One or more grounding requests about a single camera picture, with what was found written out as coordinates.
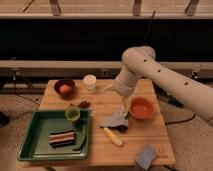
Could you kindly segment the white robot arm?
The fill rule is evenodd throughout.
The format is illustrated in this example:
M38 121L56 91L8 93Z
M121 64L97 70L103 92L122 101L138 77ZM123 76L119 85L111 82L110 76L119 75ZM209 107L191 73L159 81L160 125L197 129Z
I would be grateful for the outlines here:
M213 88L160 65L154 58L155 51L150 46L125 50L113 90L120 96L129 97L138 80L146 77L213 127Z

